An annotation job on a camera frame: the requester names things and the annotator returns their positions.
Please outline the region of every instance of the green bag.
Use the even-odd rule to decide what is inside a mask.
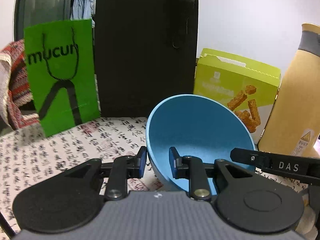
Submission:
[[[58,21],[24,30],[28,80],[46,136],[100,116],[91,20]]]

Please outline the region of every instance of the black bag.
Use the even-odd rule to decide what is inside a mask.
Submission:
[[[148,116],[193,93],[198,0],[97,0],[94,20],[102,117]]]

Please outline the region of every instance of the metal screw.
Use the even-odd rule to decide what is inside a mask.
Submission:
[[[207,197],[210,194],[210,192],[204,188],[198,188],[194,193],[197,197]]]
[[[122,195],[121,192],[117,189],[111,189],[107,193],[107,196],[110,198],[119,198],[119,197],[121,197],[121,195]]]

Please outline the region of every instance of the tablecloth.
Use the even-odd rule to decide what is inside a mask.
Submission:
[[[140,146],[146,145],[146,121],[145,117],[98,118],[48,138],[36,123],[0,138],[0,211],[10,226],[20,231],[11,209],[20,191],[91,158],[106,163],[122,155],[137,154]],[[258,169],[256,172],[296,191],[306,187],[293,179]],[[142,179],[128,180],[129,190],[157,190],[162,186],[149,160]],[[0,232],[0,239],[7,239],[4,232]]]

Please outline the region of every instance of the cardboard box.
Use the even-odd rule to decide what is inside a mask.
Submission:
[[[203,49],[194,94],[211,98],[233,111],[257,144],[278,92],[281,70],[231,53]]]

